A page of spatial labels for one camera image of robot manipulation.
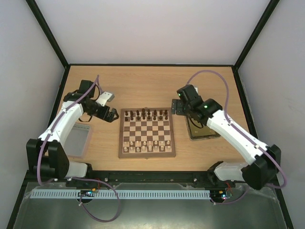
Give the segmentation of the gold tin with pieces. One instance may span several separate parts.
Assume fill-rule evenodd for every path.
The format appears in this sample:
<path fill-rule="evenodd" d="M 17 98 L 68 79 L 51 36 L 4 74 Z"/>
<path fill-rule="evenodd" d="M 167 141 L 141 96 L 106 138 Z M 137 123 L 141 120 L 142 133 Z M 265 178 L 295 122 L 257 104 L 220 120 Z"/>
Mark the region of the gold tin with pieces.
<path fill-rule="evenodd" d="M 207 140 L 207 139 L 214 139 L 220 137 L 220 135 L 214 130 L 210 129 L 207 126 L 202 125 L 201 123 L 193 119 L 190 119 L 189 117 L 186 117 L 185 120 L 186 120 L 189 138 L 192 141 Z"/>

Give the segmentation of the wooden chess board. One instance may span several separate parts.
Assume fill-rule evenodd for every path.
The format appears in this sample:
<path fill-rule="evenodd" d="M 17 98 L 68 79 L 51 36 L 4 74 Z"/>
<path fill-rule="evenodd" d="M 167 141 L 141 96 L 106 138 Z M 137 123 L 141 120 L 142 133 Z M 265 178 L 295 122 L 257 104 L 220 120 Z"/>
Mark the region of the wooden chess board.
<path fill-rule="evenodd" d="M 176 157 L 170 108 L 122 109 L 118 157 L 120 159 Z"/>

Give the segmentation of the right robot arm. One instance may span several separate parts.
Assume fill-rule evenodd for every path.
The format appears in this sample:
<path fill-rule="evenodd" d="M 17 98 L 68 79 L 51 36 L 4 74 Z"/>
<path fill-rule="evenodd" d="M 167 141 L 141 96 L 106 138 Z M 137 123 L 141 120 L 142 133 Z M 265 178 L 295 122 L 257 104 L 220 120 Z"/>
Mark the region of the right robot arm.
<path fill-rule="evenodd" d="M 195 87 L 188 84 L 177 90 L 182 114 L 206 126 L 230 143 L 244 158 L 244 163 L 221 162 L 208 175 L 213 187 L 226 180 L 243 181 L 260 190 L 280 171 L 281 150 L 268 146 L 238 125 L 214 99 L 204 101 Z"/>

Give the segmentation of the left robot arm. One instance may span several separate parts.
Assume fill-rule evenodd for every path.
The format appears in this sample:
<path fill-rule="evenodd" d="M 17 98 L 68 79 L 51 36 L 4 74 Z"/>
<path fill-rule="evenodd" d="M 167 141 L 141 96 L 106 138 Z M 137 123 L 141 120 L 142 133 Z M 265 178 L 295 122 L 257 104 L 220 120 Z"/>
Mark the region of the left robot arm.
<path fill-rule="evenodd" d="M 84 178 L 89 165 L 69 161 L 64 145 L 75 123 L 83 114 L 111 123 L 119 118 L 115 108 L 107 106 L 114 94 L 101 89 L 99 78 L 82 80 L 79 89 L 65 95 L 60 112 L 48 128 L 26 143 L 29 169 L 36 174 L 40 186 L 42 176 L 52 182 L 64 178 Z"/>

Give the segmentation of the silver tin lid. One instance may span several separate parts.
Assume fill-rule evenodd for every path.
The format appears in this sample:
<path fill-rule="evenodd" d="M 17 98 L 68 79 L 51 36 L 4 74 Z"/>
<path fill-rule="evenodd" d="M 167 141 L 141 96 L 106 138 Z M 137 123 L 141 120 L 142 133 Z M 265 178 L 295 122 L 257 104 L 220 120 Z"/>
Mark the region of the silver tin lid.
<path fill-rule="evenodd" d="M 92 129 L 89 125 L 75 124 L 67 136 L 64 150 L 68 157 L 84 158 L 88 150 Z"/>

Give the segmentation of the black frame rail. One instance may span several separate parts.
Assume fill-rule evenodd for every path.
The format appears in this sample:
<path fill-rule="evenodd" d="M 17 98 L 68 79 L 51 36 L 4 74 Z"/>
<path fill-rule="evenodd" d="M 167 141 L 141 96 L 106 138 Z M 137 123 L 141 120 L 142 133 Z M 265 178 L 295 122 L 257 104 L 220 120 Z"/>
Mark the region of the black frame rail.
<path fill-rule="evenodd" d="M 94 170 L 87 178 L 98 179 L 110 185 L 127 184 L 180 184 L 183 186 L 200 187 L 205 189 L 225 188 L 227 185 L 235 187 L 237 183 L 217 181 L 216 176 L 207 171 L 189 172 L 154 172 L 154 171 L 106 171 Z"/>

